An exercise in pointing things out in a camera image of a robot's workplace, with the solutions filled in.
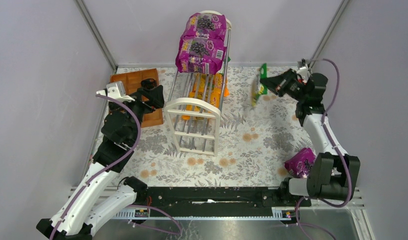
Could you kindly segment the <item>yellow green candy bag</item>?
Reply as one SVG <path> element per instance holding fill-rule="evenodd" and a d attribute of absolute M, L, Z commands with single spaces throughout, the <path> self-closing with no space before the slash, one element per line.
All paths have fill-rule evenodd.
<path fill-rule="evenodd" d="M 258 75 L 252 84 L 251 105 L 255 107 L 261 96 L 267 94 L 267 87 L 260 81 L 267 78 L 267 63 L 261 65 L 258 70 Z"/>

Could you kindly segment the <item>orange candy bag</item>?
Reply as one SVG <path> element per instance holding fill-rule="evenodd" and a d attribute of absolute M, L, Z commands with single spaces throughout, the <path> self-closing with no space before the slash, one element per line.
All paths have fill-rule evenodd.
<path fill-rule="evenodd" d="M 198 89 L 199 93 L 204 92 L 204 88 L 209 88 L 210 83 L 212 82 L 212 91 L 215 91 L 219 95 L 221 95 L 223 84 L 224 84 L 224 75 L 222 73 L 217 73 L 215 76 L 208 77 L 205 74 L 196 74 L 196 81 L 193 84 L 192 93 Z"/>
<path fill-rule="evenodd" d="M 190 92 L 188 97 L 188 104 L 185 105 L 185 111 L 195 111 L 199 113 L 207 112 L 207 109 L 202 108 L 203 102 L 207 105 L 212 105 L 214 108 L 219 108 L 221 97 L 224 95 L 219 95 L 215 91 L 206 89 L 206 92 Z"/>

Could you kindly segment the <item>purple grape candy bag front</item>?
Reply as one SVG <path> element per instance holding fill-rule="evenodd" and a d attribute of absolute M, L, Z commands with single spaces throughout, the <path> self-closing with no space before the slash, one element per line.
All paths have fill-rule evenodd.
<path fill-rule="evenodd" d="M 180 73 L 214 75 L 221 70 L 227 47 L 214 38 L 180 38 L 175 65 Z"/>

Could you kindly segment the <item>purple grape candy bag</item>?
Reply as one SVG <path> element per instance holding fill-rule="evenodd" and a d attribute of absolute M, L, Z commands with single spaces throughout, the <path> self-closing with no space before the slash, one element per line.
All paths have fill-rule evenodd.
<path fill-rule="evenodd" d="M 225 15 L 217 13 L 195 13 L 186 22 L 184 37 L 200 37 L 225 40 L 227 20 Z"/>
<path fill-rule="evenodd" d="M 221 70 L 227 47 L 214 38 L 180 38 L 175 65 L 180 73 L 214 75 Z"/>
<path fill-rule="evenodd" d="M 305 147 L 296 155 L 287 160 L 283 165 L 294 178 L 305 179 L 309 176 L 310 170 L 314 166 L 315 155 L 311 148 Z"/>

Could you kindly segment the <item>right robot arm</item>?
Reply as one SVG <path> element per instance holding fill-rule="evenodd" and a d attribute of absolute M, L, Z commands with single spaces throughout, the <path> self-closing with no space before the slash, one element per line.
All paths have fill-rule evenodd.
<path fill-rule="evenodd" d="M 309 135 L 317 154 L 306 178 L 283 181 L 288 197 L 319 199 L 341 208 L 352 199 L 360 170 L 360 160 L 349 155 L 337 142 L 322 100 L 328 79 L 321 73 L 288 69 L 268 77 L 264 69 L 258 78 L 259 91 L 271 91 L 278 97 L 288 95 L 297 100 L 296 117 Z"/>

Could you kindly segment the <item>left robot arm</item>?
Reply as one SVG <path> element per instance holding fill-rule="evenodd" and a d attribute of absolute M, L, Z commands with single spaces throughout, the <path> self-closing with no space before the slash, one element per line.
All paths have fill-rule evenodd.
<path fill-rule="evenodd" d="M 123 208 L 145 199 L 146 184 L 130 177 L 120 190 L 96 204 L 133 155 L 144 115 L 164 106 L 163 86 L 145 82 L 126 94 L 123 83 L 117 81 L 97 91 L 96 97 L 107 100 L 110 109 L 101 128 L 103 139 L 72 196 L 54 216 L 37 223 L 36 229 L 49 240 L 91 240 Z"/>

